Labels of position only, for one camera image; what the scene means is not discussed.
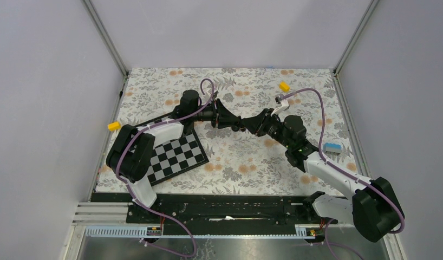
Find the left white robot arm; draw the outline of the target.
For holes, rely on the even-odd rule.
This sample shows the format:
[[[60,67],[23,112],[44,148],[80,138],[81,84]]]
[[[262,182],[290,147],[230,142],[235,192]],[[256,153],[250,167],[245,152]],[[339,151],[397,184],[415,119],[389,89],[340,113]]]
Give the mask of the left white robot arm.
[[[110,148],[106,165],[124,182],[133,202],[141,205],[139,216],[148,223],[159,218],[160,209],[154,202],[157,194],[146,176],[156,147],[188,135],[196,121],[209,121],[214,128],[230,127],[243,131],[241,118],[232,114],[219,99],[210,98],[206,106],[195,90],[186,90],[180,103],[167,119],[142,127],[124,125]]]

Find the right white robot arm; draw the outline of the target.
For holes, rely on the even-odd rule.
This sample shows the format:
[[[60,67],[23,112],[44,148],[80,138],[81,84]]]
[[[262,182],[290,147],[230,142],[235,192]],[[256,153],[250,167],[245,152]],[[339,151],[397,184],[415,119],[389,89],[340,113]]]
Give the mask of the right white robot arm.
[[[379,241],[384,235],[400,231],[405,215],[388,180],[347,173],[307,140],[307,130],[300,116],[289,115],[283,121],[265,109],[257,116],[241,120],[250,133],[268,135],[286,148],[285,156],[291,166],[322,179],[337,189],[344,198],[316,192],[310,204],[302,209],[303,218],[310,223],[333,218],[350,224],[367,240]]]

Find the black earbud charging case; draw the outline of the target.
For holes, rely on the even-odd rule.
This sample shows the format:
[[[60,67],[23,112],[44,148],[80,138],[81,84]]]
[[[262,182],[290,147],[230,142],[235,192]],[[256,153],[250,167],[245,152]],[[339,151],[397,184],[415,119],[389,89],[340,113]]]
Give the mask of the black earbud charging case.
[[[231,126],[231,130],[234,132],[245,132],[246,128],[243,125],[242,118],[239,117],[237,121]]]

